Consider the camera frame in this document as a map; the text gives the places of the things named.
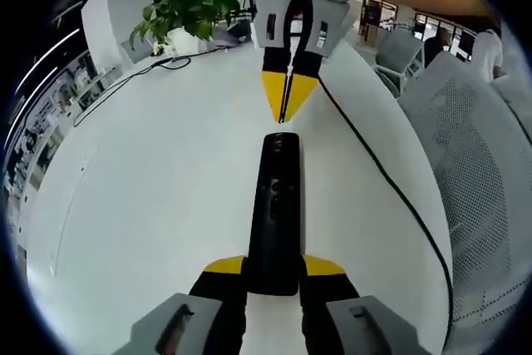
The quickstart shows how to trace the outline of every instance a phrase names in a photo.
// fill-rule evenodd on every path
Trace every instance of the green leaves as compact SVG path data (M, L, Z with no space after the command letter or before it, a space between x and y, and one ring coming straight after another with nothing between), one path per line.
M161 0L142 9L142 22L133 28L130 45L133 48L137 35L143 41L148 34L166 43L166 34L179 27L207 40L218 21L225 20L229 26L239 13L239 0Z

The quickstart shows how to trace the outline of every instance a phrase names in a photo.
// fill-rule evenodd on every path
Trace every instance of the black cable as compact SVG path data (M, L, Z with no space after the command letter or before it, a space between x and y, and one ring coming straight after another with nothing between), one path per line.
M129 76L121 79L120 81L113 83L108 88L106 88L101 93L101 96L105 95L106 93L110 93L110 94L105 99L100 101L94 108L90 109L86 114L81 113L74 120L74 124L73 124L74 127L77 128L90 114L92 114L95 110L97 110L97 108L99 106L101 106L103 103L105 103L107 101L107 99L109 99L111 96L113 96L115 93L117 93L123 86L125 86L134 77L140 76L140 75L145 75L145 74L147 74L148 72L150 72L151 70L153 70L156 67L161 67L161 68L164 68L165 70L170 70L170 71L177 71L177 70L180 70L181 68L187 67L192 62L192 58L193 57L203 56L204 54L214 53L214 52L217 52L218 50L223 50L223 49L226 49L226 48L227 47L216 47L215 49L209 50L207 52L202 52L202 53L197 53L197 54L190 54L190 55L187 55L187 56L168 57L168 58L164 58L162 60L157 60L156 62L154 62L150 66L147 66L146 68L144 68L144 69L142 69L142 70L140 70L140 71L138 71L138 72L136 72L136 73L134 73L132 75L129 75ZM185 64L183 64L181 66L178 66L178 67L165 66L166 63L180 62L182 60L185 60Z
M347 117L346 113L343 112L342 108L338 105L336 100L334 100L333 95L331 95L331 92L327 89L325 86L325 83L323 82L322 78L318 77L319 83L323 88L323 91L325 91L325 94L328 96L331 103L335 106L338 113L342 116L342 118L345 120L347 125L351 128L353 133L357 136L357 138L360 140L364 148L366 149L367 153L372 158L373 162L381 172L382 176L384 176L384 179L388 182L388 184L396 191L397 195L401 197L401 200L403 203L405 203L406 207L412 212L414 215L414 218L416 219L417 223L421 226L421 230L423 230L423 233L428 238L429 243L431 243L432 249L434 249L434 252L436 253L436 257L440 261L441 267L443 268L443 274L446 277L446 286L447 286L447 294L448 294L448 300L449 300L449 317L447 319L447 333L446 333L446 339L444 342L444 346L447 343L447 340L449 339L449 334L451 332L451 325L452 325L452 314L453 314L453 299L452 299L452 282L451 282L451 274L449 273L449 268L447 267L447 263L443 258L443 255L441 254L440 249L438 248L438 245L436 244L436 241L434 241L434 238L432 237L431 232L426 227L425 222L423 222L423 219L417 212L416 208L412 205L410 200L405 196L405 194L399 189L399 186L397 186L396 182L393 181L393 179L390 177L390 175L386 172L384 167L381 164L381 161L377 158L375 153L373 152L372 148L369 146L368 143L364 140L358 129L353 125L351 120L349 120L349 117Z

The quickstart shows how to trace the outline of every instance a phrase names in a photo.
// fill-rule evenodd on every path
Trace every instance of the potted plant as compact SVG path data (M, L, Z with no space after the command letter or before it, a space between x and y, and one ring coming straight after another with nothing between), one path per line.
M191 54L201 51L214 26L232 19L240 12L239 0L161 0L144 7L142 21L130 35L130 45L138 35L144 41L151 35L157 43L165 45L175 54Z

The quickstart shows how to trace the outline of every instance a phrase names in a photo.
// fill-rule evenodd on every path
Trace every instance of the white pot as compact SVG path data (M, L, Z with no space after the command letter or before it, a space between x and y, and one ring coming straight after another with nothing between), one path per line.
M207 50L207 43L198 37L193 37L184 28L176 28L166 34L168 37L168 47L166 53L171 56L188 56L198 54Z

